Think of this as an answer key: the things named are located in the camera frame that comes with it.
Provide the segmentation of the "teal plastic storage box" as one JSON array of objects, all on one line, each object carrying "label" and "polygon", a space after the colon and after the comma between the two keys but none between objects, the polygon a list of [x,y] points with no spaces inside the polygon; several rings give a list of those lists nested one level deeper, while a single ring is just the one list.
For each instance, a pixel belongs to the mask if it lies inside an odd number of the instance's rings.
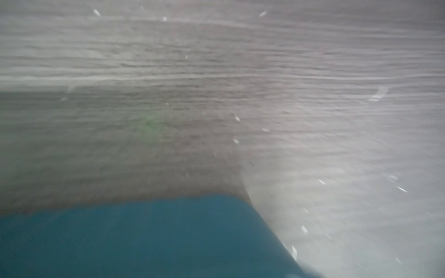
[{"label": "teal plastic storage box", "polygon": [[229,195],[1,217],[3,278],[305,278],[252,205]]}]

